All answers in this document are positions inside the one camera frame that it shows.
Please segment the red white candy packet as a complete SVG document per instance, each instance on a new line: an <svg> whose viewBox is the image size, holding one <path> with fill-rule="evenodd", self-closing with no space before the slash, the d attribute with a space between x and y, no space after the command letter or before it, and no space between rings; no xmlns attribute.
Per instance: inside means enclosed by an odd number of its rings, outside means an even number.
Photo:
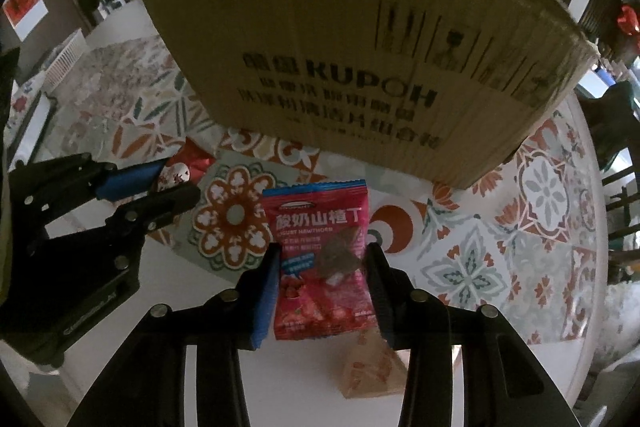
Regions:
<svg viewBox="0 0 640 427"><path fill-rule="evenodd" d="M165 191L183 183L198 184L207 170L214 165L215 158L198 143L186 138L183 146L168 159L160 170L156 182L157 191Z"/></svg>

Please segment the red pink snack bag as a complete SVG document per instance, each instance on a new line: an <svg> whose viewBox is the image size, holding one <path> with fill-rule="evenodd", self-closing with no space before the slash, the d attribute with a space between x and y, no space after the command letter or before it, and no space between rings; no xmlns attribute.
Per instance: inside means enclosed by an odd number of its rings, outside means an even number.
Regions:
<svg viewBox="0 0 640 427"><path fill-rule="evenodd" d="M376 326L363 258L369 196L363 179L262 193L269 230L281 245L274 335L305 340Z"/></svg>

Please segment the beige fortune biscuit packet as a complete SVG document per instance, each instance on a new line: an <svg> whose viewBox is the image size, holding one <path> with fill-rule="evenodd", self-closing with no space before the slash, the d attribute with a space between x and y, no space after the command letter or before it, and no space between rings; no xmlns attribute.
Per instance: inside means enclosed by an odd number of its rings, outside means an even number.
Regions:
<svg viewBox="0 0 640 427"><path fill-rule="evenodd" d="M402 395L408 377L410 352L393 350L377 329L358 334L340 380L346 399Z"/></svg>

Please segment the patterned floral tablecloth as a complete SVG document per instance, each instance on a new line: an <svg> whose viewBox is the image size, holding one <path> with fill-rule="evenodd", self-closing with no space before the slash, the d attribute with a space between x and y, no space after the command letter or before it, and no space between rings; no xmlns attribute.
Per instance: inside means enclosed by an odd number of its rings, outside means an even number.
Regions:
<svg viewBox="0 0 640 427"><path fill-rule="evenodd" d="M12 124L53 114L35 160L88 153L125 168L169 158L160 183L192 181L195 206L154 239L235 280L272 242L285 252L285 323L318 323L306 289L341 282L348 254L378 244L393 267L449 306L493 305L526 343L582 338L593 312L598 233L593 168L573 103L465 190L320 148L213 122L157 37L85 53L52 92L37 74Z"/></svg>

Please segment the brown cardboard box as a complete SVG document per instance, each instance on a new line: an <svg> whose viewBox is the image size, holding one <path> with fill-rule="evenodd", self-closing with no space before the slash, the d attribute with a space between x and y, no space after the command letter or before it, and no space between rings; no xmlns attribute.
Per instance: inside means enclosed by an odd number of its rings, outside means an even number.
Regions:
<svg viewBox="0 0 640 427"><path fill-rule="evenodd" d="M142 0L219 124L467 188L596 60L559 0Z"/></svg>

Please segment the wooden chair right side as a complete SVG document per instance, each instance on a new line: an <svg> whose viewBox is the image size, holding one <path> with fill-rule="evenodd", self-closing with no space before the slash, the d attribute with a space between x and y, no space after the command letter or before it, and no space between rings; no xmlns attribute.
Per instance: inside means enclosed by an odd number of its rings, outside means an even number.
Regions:
<svg viewBox="0 0 640 427"><path fill-rule="evenodd" d="M605 203L608 218L608 262L627 269L639 262L639 246L626 246L639 232L639 218L631 216L639 204L639 116L629 81L615 83L600 98L578 98L590 132L602 186L618 190Z"/></svg>

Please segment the red picture on wall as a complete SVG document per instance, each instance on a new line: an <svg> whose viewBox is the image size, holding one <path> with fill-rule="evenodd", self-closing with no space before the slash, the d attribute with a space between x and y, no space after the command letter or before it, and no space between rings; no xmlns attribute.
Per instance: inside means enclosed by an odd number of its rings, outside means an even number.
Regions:
<svg viewBox="0 0 640 427"><path fill-rule="evenodd" d="M4 0L2 11L21 42L49 13L43 0Z"/></svg>

